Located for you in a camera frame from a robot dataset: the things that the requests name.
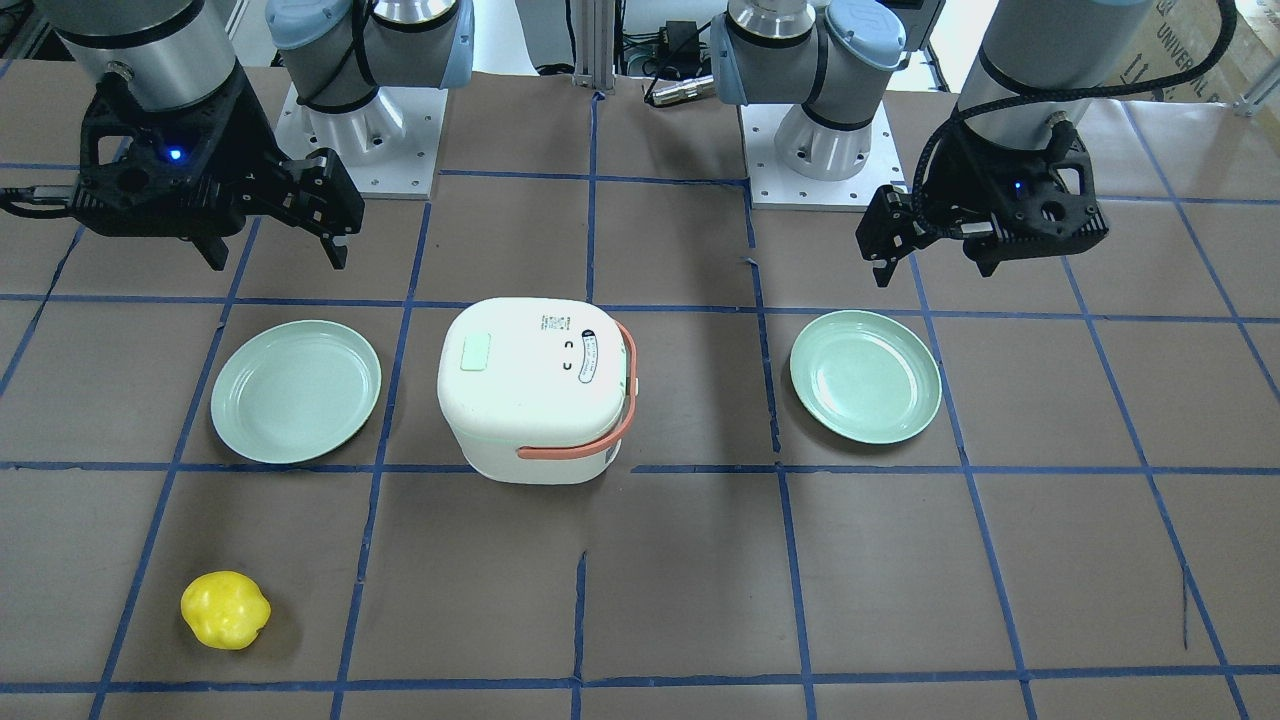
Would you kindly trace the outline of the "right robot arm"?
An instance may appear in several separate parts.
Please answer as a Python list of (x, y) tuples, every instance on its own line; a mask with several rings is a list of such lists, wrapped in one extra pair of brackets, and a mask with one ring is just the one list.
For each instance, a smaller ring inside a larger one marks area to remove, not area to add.
[(215, 270), (250, 217), (317, 237), (337, 270), (364, 223), (351, 167), (406, 146), (393, 88), (448, 90), (474, 69), (471, 1), (270, 1), (265, 19), (308, 141), (288, 154), (210, 1), (40, 1), (95, 83), (70, 186), (3, 206), (105, 237), (173, 237)]

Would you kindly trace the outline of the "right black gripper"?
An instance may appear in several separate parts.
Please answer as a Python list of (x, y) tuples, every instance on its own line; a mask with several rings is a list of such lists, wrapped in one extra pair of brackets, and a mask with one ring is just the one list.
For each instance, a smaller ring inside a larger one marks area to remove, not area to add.
[(82, 120), (68, 208), (102, 236), (191, 242), (215, 272), (227, 268), (225, 237), (251, 217), (273, 217), (319, 237), (332, 268), (343, 270), (365, 201), (334, 150), (293, 159), (279, 147), (244, 70), (168, 111), (145, 110), (133, 85), (110, 70)]

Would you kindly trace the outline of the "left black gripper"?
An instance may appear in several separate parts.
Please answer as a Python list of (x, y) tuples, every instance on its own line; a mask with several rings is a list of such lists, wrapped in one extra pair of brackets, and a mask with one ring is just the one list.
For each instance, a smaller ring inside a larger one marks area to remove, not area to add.
[(1085, 252), (1110, 232), (1091, 155), (1068, 118), (1048, 120), (1041, 149), (1004, 149), (960, 120), (940, 127), (909, 190), (879, 187), (858, 247), (887, 288), (897, 265), (937, 240), (957, 240), (983, 278), (1000, 264)]

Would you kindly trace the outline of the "green plate near right arm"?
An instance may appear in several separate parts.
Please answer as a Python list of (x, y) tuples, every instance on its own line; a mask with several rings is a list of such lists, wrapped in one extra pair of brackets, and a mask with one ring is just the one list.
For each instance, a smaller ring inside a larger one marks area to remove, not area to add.
[(211, 391), (210, 418), (219, 439), (242, 457), (302, 462), (352, 439), (380, 388), (380, 359), (357, 331), (337, 322), (288, 322), (228, 357)]

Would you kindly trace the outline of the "green plate near left arm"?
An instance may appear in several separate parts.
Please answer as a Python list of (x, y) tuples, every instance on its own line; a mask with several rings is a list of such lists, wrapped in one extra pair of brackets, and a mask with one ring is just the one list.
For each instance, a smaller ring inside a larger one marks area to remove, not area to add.
[(809, 322), (791, 347), (788, 373), (817, 421), (864, 445), (919, 436), (942, 402), (940, 365), (924, 341), (870, 311), (842, 310)]

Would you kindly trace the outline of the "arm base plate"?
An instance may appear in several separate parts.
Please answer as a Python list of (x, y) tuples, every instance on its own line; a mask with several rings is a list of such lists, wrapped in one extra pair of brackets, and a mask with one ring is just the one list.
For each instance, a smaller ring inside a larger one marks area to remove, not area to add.
[(819, 126), (799, 105), (739, 110), (755, 209), (863, 211), (879, 187), (908, 187), (883, 106), (855, 131)]
[(324, 114), (300, 105), (291, 86), (276, 143), (293, 159), (334, 150), (366, 199), (429, 200), (449, 96), (443, 88), (384, 87), (365, 108)]

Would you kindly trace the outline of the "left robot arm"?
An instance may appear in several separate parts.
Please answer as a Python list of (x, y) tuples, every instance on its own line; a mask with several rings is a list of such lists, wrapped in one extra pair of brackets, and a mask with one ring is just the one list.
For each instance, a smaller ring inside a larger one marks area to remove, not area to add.
[[(1002, 263), (1071, 256), (1108, 233), (1079, 122), (1091, 101), (1184, 85), (1226, 54), (1239, 15), (1221, 1), (1219, 33), (1192, 67), (1129, 85), (1108, 77), (1152, 12), (1149, 1), (1001, 1), (950, 115), (925, 141), (908, 188), (881, 186), (855, 237), (886, 287), (899, 263), (957, 240), (982, 275)], [(731, 1), (709, 24), (722, 102), (790, 106), (780, 149), (812, 178), (819, 146), (864, 143), (908, 29), (878, 1)]]

